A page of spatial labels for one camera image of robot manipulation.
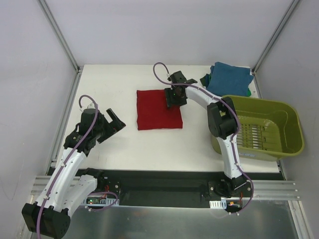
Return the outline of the red t shirt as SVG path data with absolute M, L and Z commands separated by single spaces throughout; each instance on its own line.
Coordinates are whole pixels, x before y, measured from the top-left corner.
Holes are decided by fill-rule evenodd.
M 138 130 L 182 129 L 180 108 L 169 108 L 164 90 L 137 90 Z

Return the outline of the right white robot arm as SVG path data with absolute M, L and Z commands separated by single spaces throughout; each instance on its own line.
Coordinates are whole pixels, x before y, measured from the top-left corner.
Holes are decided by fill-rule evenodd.
M 247 182 L 239 160 L 237 133 L 240 123 L 234 104 L 229 97 L 219 97 L 197 85 L 194 79 L 186 79 L 181 71 L 169 74 L 170 87 L 164 90 L 167 106 L 184 106 L 193 100 L 207 110 L 208 128 L 219 142 L 225 178 L 214 186 L 214 192 L 231 198 L 242 191 Z

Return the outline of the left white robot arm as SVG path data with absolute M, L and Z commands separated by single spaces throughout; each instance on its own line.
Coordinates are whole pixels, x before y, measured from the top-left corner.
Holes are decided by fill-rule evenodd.
M 43 191 L 34 203 L 26 203 L 22 208 L 29 231 L 61 239 L 70 226 L 72 215 L 89 195 L 105 199 L 110 193 L 103 171 L 99 169 L 85 169 L 75 186 L 71 185 L 91 149 L 126 126 L 112 109 L 106 112 L 111 121 L 94 108 L 82 112 L 80 122 L 65 139 L 62 156 Z

